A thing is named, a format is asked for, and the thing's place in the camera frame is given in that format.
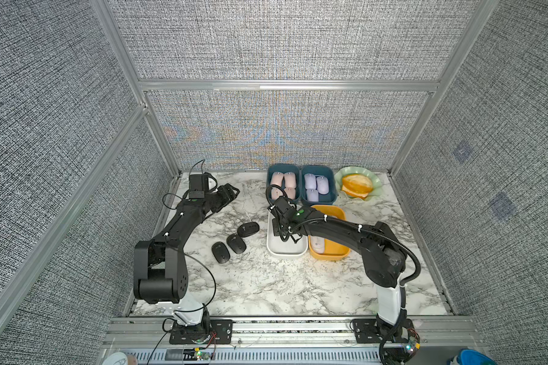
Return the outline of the white storage box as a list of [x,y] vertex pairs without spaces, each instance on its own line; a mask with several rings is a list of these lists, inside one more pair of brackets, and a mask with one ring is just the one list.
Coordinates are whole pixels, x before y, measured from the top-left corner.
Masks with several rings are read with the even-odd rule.
[[269,214],[268,229],[266,238],[266,249],[268,252],[278,259],[297,259],[308,251],[307,237],[302,237],[296,243],[289,238],[287,241],[282,241],[279,236],[275,235],[274,216]]

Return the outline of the pink mouse with scroll wheel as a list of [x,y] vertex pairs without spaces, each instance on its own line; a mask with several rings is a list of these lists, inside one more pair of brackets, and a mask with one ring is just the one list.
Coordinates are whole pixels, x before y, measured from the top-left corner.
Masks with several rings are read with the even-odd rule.
[[291,200],[295,200],[297,192],[297,179],[293,172],[288,172],[284,174],[284,184],[284,191],[288,198]]

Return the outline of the purple mouse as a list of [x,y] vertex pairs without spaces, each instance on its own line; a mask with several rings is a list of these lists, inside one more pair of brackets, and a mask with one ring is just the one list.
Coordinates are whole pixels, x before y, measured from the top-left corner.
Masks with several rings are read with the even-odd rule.
[[312,173],[306,173],[304,175],[304,188],[306,190],[309,190],[309,189],[317,190],[318,189],[317,178],[316,178],[315,175],[313,175]]
[[316,184],[320,195],[327,195],[330,192],[329,180],[325,176],[316,176]]
[[310,203],[316,203],[320,201],[320,194],[316,189],[306,190],[306,200]]

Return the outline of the white mouse front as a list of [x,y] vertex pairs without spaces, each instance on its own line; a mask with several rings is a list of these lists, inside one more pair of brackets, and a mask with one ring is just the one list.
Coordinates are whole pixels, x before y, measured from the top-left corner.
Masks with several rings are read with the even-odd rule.
[[311,248],[312,250],[318,254],[323,255],[325,251],[325,240],[321,237],[311,237]]

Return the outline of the black mouse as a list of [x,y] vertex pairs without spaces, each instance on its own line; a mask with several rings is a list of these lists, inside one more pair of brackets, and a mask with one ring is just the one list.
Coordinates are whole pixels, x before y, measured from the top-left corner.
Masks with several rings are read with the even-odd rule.
[[223,242],[214,243],[212,245],[211,250],[212,250],[213,256],[215,257],[217,263],[219,263],[219,264],[225,264],[231,258],[231,254],[228,250],[228,247]]
[[260,225],[255,222],[247,222],[240,225],[237,229],[237,235],[241,238],[251,237],[260,231]]
[[235,254],[242,254],[247,250],[247,245],[243,238],[237,234],[231,234],[226,240],[227,245]]

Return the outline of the purple mouse front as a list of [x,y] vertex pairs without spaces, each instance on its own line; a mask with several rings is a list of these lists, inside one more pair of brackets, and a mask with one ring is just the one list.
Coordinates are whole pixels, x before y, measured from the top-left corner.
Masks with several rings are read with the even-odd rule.
[[327,195],[330,192],[329,180],[325,176],[316,176],[316,184],[320,195]]

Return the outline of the yellow storage box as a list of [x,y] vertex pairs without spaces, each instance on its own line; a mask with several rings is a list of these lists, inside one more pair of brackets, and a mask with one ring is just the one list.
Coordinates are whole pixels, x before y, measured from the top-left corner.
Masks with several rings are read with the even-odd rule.
[[[314,205],[313,208],[331,217],[339,218],[342,220],[346,219],[344,210],[334,205]],[[310,254],[315,259],[323,260],[323,261],[339,261],[341,259],[345,259],[351,252],[351,250],[346,246],[342,246],[339,243],[335,243],[333,241],[324,239],[325,240],[324,254],[318,255],[311,248],[311,243],[310,243],[311,237],[312,236],[308,237],[309,250],[310,250]]]

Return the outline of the teal storage box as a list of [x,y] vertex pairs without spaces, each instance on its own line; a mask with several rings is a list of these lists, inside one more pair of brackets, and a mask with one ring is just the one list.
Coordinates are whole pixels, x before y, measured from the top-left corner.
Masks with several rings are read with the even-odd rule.
[[301,170],[293,164],[274,164],[267,171],[266,185],[279,186],[293,203],[301,198]]
[[[304,188],[304,175],[306,173],[312,173],[315,176],[325,176],[329,180],[330,184],[330,192],[327,195],[320,195],[320,201],[316,203],[310,203],[306,200],[306,189]],[[301,199],[302,201],[307,205],[333,205],[334,202],[336,202],[337,199],[337,189],[335,187],[335,182],[333,179],[333,171],[326,166],[323,165],[304,165],[301,169],[301,182],[302,182],[302,188],[301,188]]]

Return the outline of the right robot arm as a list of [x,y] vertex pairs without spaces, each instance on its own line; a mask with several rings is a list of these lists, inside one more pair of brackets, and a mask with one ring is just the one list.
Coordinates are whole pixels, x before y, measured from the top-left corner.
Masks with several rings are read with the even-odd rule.
[[391,327],[402,324],[406,318],[406,284],[420,275],[422,266],[387,224],[356,224],[309,206],[294,205],[284,197],[269,199],[268,203],[282,240],[320,237],[357,252],[366,276],[377,287],[377,317]]

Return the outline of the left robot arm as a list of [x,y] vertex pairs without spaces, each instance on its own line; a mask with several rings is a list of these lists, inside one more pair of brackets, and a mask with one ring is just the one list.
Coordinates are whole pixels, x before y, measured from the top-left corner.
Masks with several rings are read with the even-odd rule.
[[240,190],[231,184],[214,187],[211,173],[189,176],[189,189],[176,207],[175,215],[150,240],[135,245],[133,259],[133,293],[137,300],[158,304],[171,311],[179,325],[202,323],[206,316],[201,304],[188,292],[189,273],[184,247],[193,231],[208,217],[220,212],[237,199]]

